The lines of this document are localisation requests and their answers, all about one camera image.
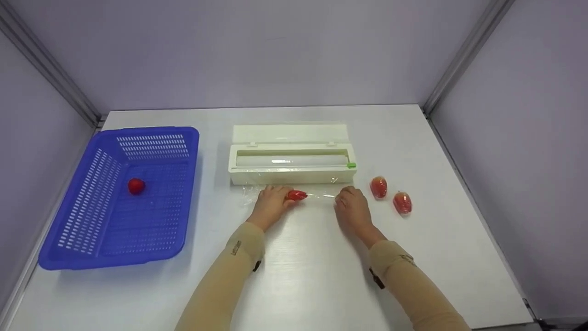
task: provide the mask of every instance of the plastic-wrapped strawberry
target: plastic-wrapped strawberry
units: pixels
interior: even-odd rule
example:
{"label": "plastic-wrapped strawberry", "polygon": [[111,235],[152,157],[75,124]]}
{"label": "plastic-wrapped strawberry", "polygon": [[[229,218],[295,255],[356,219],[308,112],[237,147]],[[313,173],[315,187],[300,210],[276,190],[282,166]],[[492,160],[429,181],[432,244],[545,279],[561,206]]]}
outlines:
{"label": "plastic-wrapped strawberry", "polygon": [[306,199],[307,196],[308,195],[306,194],[306,192],[292,190],[292,191],[288,192],[286,199],[294,200],[294,201],[301,201],[301,200]]}
{"label": "plastic-wrapped strawberry", "polygon": [[388,192],[388,183],[383,176],[377,176],[372,179],[369,188],[371,189],[374,198],[383,199]]}
{"label": "plastic-wrapped strawberry", "polygon": [[408,215],[412,211],[412,201],[406,192],[396,193],[392,203],[400,215]]}

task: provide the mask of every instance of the beige arm sleeve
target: beige arm sleeve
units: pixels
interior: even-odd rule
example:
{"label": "beige arm sleeve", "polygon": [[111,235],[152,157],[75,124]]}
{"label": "beige arm sleeve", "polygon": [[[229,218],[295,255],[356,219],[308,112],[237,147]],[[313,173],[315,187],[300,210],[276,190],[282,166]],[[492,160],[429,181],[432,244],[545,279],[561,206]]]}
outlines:
{"label": "beige arm sleeve", "polygon": [[369,251],[372,270],[400,303],[415,331],[470,330],[412,256],[394,241],[383,240]]}
{"label": "beige arm sleeve", "polygon": [[243,223],[200,281],[176,331],[228,331],[245,280],[264,254],[263,231]]}

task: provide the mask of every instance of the table surface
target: table surface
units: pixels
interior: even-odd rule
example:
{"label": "table surface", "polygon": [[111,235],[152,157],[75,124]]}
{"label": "table surface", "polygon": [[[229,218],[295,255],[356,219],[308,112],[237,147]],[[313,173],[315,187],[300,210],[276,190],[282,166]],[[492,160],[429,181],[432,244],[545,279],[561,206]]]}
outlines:
{"label": "table surface", "polygon": [[[513,280],[417,105],[143,110],[111,112],[103,130],[193,126],[200,131],[188,236],[176,257],[137,266],[50,272],[37,267],[10,330],[173,330],[194,288],[252,209],[227,171],[232,126],[284,121],[348,125],[358,160],[354,184],[374,223],[439,286],[470,327],[531,322]],[[369,194],[413,201],[403,219]],[[341,184],[300,187],[336,194]],[[306,201],[267,234],[266,256],[249,278],[235,330],[411,330],[398,302],[371,279],[366,252],[339,228],[332,201]]]}

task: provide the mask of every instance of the strawberry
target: strawberry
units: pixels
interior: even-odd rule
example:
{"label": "strawberry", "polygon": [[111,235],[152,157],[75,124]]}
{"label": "strawberry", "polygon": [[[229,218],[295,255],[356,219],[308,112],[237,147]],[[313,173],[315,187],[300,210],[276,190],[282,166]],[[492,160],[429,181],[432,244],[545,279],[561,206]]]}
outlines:
{"label": "strawberry", "polygon": [[305,192],[292,190],[292,191],[288,192],[286,199],[300,201],[300,200],[306,199],[306,197],[307,197],[307,195]]}
{"label": "strawberry", "polygon": [[388,184],[386,183],[386,179],[382,176],[377,176],[372,179],[369,188],[372,190],[372,194],[376,199],[384,198],[388,192]]}
{"label": "strawberry", "polygon": [[406,192],[396,193],[392,203],[400,215],[408,215],[412,211],[412,201]]}
{"label": "strawberry", "polygon": [[132,178],[129,180],[127,187],[132,195],[138,196],[145,189],[145,182],[138,178]]}

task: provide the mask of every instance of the white backdrop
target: white backdrop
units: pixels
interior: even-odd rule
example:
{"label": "white backdrop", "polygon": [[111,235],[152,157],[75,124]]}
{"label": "white backdrop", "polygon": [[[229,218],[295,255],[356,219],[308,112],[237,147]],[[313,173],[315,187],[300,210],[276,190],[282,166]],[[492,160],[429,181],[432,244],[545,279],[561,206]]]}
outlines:
{"label": "white backdrop", "polygon": [[0,59],[1,313],[94,130],[2,33]]}
{"label": "white backdrop", "polygon": [[423,102],[488,0],[11,0],[103,113]]}
{"label": "white backdrop", "polygon": [[587,12],[517,0],[433,115],[542,318],[588,316]]}

